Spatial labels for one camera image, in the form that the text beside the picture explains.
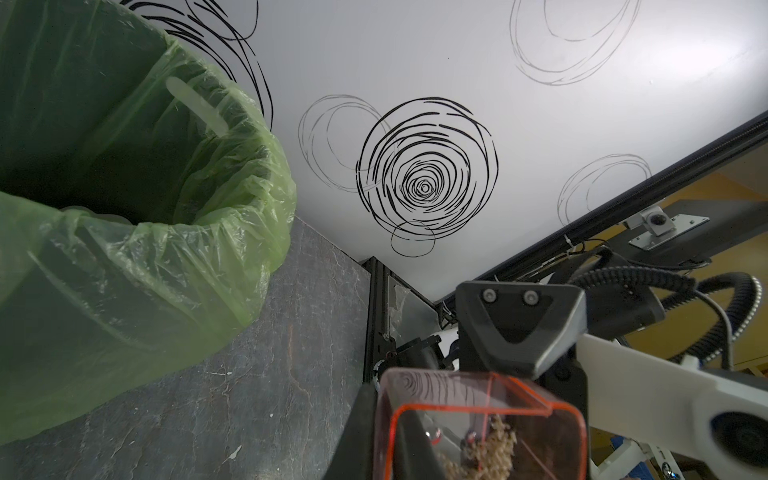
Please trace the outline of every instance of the cable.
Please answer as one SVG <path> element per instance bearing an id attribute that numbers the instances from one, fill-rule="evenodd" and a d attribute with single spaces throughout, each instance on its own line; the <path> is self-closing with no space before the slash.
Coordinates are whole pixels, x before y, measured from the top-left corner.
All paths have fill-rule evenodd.
<path id="1" fill-rule="evenodd" d="M 731 327 L 730 321 L 728 320 L 728 315 L 725 314 L 725 310 L 723 310 L 722 306 L 718 305 L 717 302 L 712 300 L 706 294 L 696 290 L 694 295 L 696 298 L 709 305 L 710 308 L 712 308 L 712 310 L 717 313 L 717 317 L 720 319 L 720 323 L 722 323 L 723 327 L 725 328 L 725 337 L 723 338 L 723 357 L 722 362 L 720 363 L 720 368 L 723 370 L 733 370 L 733 328 Z"/>
<path id="2" fill-rule="evenodd" d="M 704 268 L 704 267 L 709 266 L 709 265 L 712 264 L 712 259 L 706 259 L 703 262 L 694 263 L 693 265 L 677 265 L 677 266 L 653 265 L 652 263 L 644 263 L 644 262 L 641 262 L 641 261 L 638 261 L 638 260 L 630 260 L 628 258 L 625 258 L 625 260 L 628 263 L 631 263 L 633 265 L 646 266 L 648 268 L 658 268 L 659 270 L 669 270 L 669 271 L 672 271 L 672 272 L 680 272 L 682 270 L 695 270 L 695 269 L 698 269 L 698 268 Z"/>
<path id="3" fill-rule="evenodd" d="M 694 278 L 644 266 L 608 266 L 582 273 L 569 283 L 585 290 L 600 285 L 636 285 L 682 294 L 691 294 L 697 285 Z"/>
<path id="4" fill-rule="evenodd" d="M 736 341 L 757 314 L 760 301 L 763 298 L 763 286 L 760 281 L 748 273 L 731 272 L 721 273 L 699 282 L 697 290 L 701 293 L 715 293 L 721 290 L 733 289 L 733 296 L 725 309 L 731 324 L 733 334 L 732 341 Z M 677 308 L 695 300 L 690 294 L 673 293 L 661 300 L 665 312 Z M 669 358 L 671 362 L 679 363 L 683 355 L 692 355 L 701 359 L 702 363 L 708 363 L 720 355 L 725 337 L 724 327 L 716 323 L 693 345 L 683 352 Z"/>

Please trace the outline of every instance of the marble surface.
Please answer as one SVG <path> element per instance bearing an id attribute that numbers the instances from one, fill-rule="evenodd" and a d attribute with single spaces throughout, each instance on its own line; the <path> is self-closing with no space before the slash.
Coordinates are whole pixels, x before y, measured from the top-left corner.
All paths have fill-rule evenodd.
<path id="1" fill-rule="evenodd" d="M 369 274 L 298 219 L 292 239 L 230 345 L 0 447 L 0 479 L 320 478 L 362 381 Z"/>

